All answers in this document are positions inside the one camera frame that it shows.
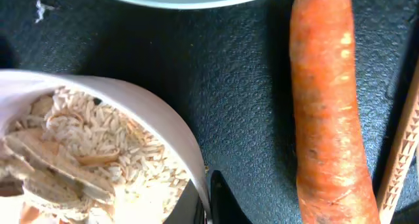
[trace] carrot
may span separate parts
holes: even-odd
[[[24,203],[24,206],[22,208],[22,213],[20,216],[20,224],[31,224],[35,222],[36,219],[41,217],[41,213],[37,208],[34,208],[33,206],[30,206],[26,203]]]
[[[358,117],[351,0],[295,0],[297,193],[305,223],[379,223]]]

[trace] food in bowl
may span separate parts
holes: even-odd
[[[189,182],[183,163],[157,137],[75,89],[41,96],[9,132],[4,144],[11,151],[29,151],[17,156],[31,174],[22,178],[27,203],[64,221],[118,223],[135,214],[138,222],[162,223]],[[61,192],[44,191],[52,187]]]

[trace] black object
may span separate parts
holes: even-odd
[[[392,224],[417,224],[419,223],[419,202],[394,214]]]
[[[0,36],[0,69],[12,68],[16,57],[5,37]]]
[[[251,224],[231,193],[220,171],[211,175],[211,212],[213,224]]]
[[[198,192],[192,181],[189,181],[164,224],[204,224],[204,216],[204,207]]]
[[[129,81],[187,122],[254,224],[299,223],[289,70],[293,0],[162,10],[115,0],[0,0],[8,67]],[[412,67],[404,64],[419,0],[353,0],[357,97],[377,191]],[[419,199],[410,169],[397,210]]]

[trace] orange carrot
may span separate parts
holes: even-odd
[[[379,223],[358,117],[351,0],[295,0],[297,192],[305,223]]]
[[[31,223],[35,222],[35,220],[38,219],[39,217],[41,217],[41,213],[39,212],[38,209],[24,203],[19,223],[20,224],[31,224]]]

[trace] uncooked rice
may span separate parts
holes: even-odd
[[[105,102],[95,105],[84,92],[63,87],[40,97],[12,130],[35,127],[43,128],[45,140],[60,142],[75,164],[74,157],[120,151],[115,162],[79,165],[114,184],[116,212],[135,213],[136,223],[162,223],[189,181],[183,164],[156,137]]]

